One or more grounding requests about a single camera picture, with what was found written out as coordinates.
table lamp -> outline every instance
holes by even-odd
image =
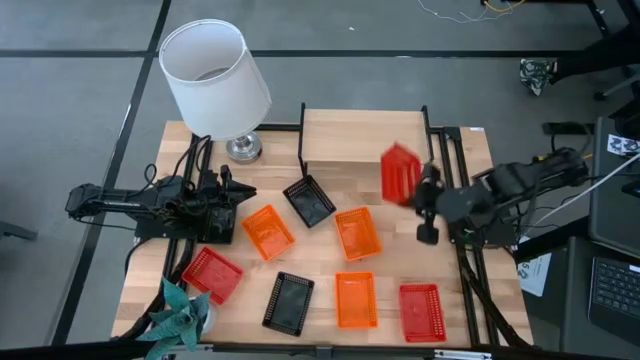
[[[162,43],[160,66],[189,130],[228,140],[227,152],[238,163],[260,156],[253,129],[271,96],[238,28],[211,19],[185,24]]]

silver lamp base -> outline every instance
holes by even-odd
[[[262,142],[255,132],[227,141],[227,153],[238,164],[251,164],[262,154]]]

paper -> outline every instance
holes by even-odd
[[[616,155],[626,155],[640,150],[640,142],[609,134],[607,141],[607,151]]]
[[[528,236],[520,238],[519,244],[529,240]],[[518,264],[518,277],[520,278],[520,288],[537,297],[544,293],[544,284],[547,282],[547,272],[551,254],[544,254],[531,261]]]

chair leg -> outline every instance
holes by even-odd
[[[37,232],[27,230],[23,227],[8,224],[0,221],[0,234],[5,236],[15,236],[26,240],[35,240],[38,236]]]

plastic basket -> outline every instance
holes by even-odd
[[[279,272],[262,325],[285,334],[300,336],[309,309],[314,282]]]
[[[400,313],[402,332],[407,342],[447,340],[436,285],[400,285]]]
[[[369,209],[362,207],[345,211],[335,218],[347,261],[376,255],[382,251]]]
[[[222,305],[242,278],[242,269],[205,247],[182,273],[182,279],[196,289],[211,291],[210,299]]]
[[[385,151],[380,158],[382,198],[406,205],[420,182],[420,167],[418,156],[399,144]]]
[[[242,227],[264,261],[273,259],[295,242],[271,205],[244,219]]]
[[[378,326],[376,292],[370,272],[336,274],[336,316],[341,329]]]
[[[300,179],[282,193],[308,228],[336,211],[335,205],[311,175]]]

